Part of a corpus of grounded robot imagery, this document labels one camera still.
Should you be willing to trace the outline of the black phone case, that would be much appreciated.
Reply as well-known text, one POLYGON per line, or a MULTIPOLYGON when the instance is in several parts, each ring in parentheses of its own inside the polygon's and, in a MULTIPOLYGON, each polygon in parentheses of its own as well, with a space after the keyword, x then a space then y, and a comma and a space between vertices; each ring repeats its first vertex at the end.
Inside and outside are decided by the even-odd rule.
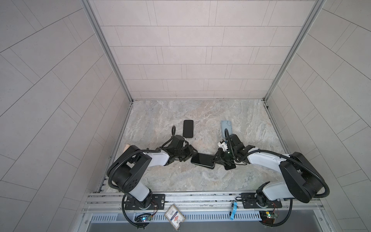
POLYGON ((183 137, 184 138, 193 138, 194 136, 194 121, 193 120, 184 120, 183 122, 183 137))
POLYGON ((215 168, 215 156, 198 153, 191 158, 191 163, 212 170, 215 168))

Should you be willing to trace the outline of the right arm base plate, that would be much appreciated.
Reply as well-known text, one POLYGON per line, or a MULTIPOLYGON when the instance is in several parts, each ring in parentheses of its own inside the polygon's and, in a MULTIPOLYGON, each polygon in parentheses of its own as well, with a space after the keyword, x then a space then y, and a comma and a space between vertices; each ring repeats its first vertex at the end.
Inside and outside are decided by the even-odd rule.
POLYGON ((281 201, 271 201, 262 194, 242 193, 240 198, 244 209, 282 208, 281 201))

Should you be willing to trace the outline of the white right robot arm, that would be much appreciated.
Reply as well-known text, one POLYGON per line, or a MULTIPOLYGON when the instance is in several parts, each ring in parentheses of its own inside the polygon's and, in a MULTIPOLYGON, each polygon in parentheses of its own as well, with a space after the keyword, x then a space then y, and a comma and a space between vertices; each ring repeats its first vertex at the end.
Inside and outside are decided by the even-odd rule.
POLYGON ((281 182, 265 182, 250 199, 257 206, 265 208, 273 201, 296 199, 308 203, 313 198, 326 198, 330 188, 312 164, 299 152, 280 154, 255 146, 245 146, 237 135, 226 134, 225 140, 218 143, 214 162, 227 169, 237 165, 260 165, 282 175, 281 182))

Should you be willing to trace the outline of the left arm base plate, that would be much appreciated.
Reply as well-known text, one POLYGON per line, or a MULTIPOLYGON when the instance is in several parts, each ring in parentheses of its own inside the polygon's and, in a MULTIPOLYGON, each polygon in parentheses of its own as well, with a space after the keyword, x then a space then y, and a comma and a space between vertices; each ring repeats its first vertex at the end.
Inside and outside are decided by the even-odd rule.
POLYGON ((165 204, 165 194, 150 194, 143 201, 129 196, 124 201, 125 210, 163 210, 165 204))

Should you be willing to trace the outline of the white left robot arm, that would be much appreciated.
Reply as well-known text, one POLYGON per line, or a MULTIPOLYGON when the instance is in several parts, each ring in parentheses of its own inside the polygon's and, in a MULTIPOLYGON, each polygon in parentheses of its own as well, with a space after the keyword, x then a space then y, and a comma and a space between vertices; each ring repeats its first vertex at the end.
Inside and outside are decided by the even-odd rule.
POLYGON ((108 168, 108 185, 134 197, 140 203, 145 202, 152 194, 141 182, 147 168, 167 166, 174 161, 184 162, 197 154, 198 151, 180 135, 173 135, 156 149, 140 149, 131 145, 108 168))

